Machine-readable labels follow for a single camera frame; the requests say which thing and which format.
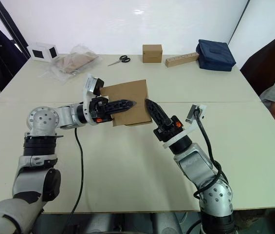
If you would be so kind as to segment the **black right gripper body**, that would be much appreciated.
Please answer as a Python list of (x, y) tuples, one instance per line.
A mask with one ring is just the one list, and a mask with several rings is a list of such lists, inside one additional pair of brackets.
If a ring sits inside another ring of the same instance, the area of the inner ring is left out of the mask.
[(170, 120), (169, 125), (162, 118), (154, 120), (158, 127), (153, 132), (159, 141), (168, 141), (183, 131), (183, 124), (177, 116), (172, 116), (171, 118), (167, 118), (167, 120)]

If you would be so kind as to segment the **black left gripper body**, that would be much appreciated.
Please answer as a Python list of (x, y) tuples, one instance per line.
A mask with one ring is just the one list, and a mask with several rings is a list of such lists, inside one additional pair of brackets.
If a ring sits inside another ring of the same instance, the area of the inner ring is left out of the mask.
[(112, 121), (111, 114), (107, 114), (105, 110), (108, 103), (106, 97), (95, 97), (90, 101), (90, 116), (95, 123)]

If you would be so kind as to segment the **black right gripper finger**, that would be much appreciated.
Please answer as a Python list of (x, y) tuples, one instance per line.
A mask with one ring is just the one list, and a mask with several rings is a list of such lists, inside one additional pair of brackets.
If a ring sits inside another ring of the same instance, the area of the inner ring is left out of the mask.
[(145, 104), (148, 113), (158, 127), (169, 126), (171, 124), (171, 119), (167, 116), (160, 105), (148, 98), (145, 99)]

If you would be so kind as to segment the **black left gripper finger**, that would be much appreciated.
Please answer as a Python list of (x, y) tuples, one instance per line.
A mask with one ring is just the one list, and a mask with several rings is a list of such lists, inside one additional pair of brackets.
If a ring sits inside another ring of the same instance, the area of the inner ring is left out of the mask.
[(128, 109), (132, 108), (136, 105), (135, 101), (122, 99), (117, 101), (108, 102), (104, 105), (104, 111), (108, 115), (112, 115), (119, 112), (127, 111)]

